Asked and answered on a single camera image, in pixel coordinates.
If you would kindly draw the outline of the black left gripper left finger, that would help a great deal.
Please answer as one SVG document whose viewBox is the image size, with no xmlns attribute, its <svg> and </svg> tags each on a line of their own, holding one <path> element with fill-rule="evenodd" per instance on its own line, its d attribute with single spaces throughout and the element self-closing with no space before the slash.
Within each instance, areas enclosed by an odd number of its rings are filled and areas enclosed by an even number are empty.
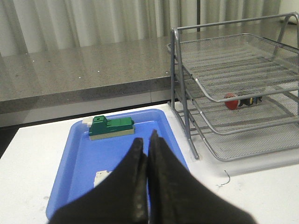
<svg viewBox="0 0 299 224">
<path fill-rule="evenodd" d="M 94 189 L 58 209 L 51 224 L 146 224 L 147 156 L 135 138 L 118 166 Z"/>
</svg>

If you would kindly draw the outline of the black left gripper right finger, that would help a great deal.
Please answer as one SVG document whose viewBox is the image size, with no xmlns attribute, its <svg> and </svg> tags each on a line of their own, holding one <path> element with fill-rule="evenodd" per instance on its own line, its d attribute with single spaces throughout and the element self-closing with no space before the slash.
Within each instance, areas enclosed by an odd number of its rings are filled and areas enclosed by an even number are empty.
<svg viewBox="0 0 299 224">
<path fill-rule="evenodd" d="M 194 178 L 156 130 L 149 143 L 148 181 L 151 224 L 255 223 Z"/>
</svg>

